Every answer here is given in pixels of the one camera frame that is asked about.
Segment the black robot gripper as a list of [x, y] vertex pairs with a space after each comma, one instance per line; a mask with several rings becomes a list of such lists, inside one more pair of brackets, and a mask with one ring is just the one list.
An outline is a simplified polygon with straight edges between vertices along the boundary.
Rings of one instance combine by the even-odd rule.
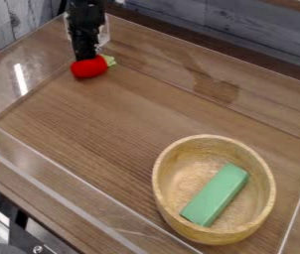
[[69, 0], [65, 19], [75, 59], [91, 60], [96, 55], [99, 28], [104, 25], [103, 0]]

